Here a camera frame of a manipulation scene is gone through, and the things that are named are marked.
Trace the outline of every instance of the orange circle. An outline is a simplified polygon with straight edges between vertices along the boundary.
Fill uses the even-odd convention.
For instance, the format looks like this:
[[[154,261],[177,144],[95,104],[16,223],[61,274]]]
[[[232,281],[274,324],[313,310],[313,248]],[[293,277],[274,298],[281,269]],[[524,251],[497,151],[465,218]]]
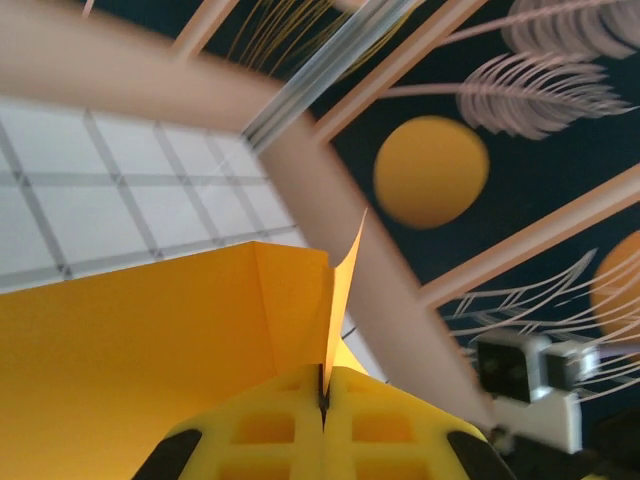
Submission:
[[[489,173],[480,137],[447,118],[418,117],[399,126],[378,152],[374,189],[380,206],[416,229],[450,222],[476,200]]]
[[[595,281],[591,284],[591,305],[595,308],[598,323],[605,334],[615,333],[635,323],[633,328],[625,330],[612,340],[640,335],[640,312],[634,312],[640,308],[640,281],[634,278],[640,273],[640,265],[637,259],[630,260],[630,257],[638,252],[640,231],[629,235],[609,252],[598,266]],[[640,337],[616,342],[614,345],[638,342]]]

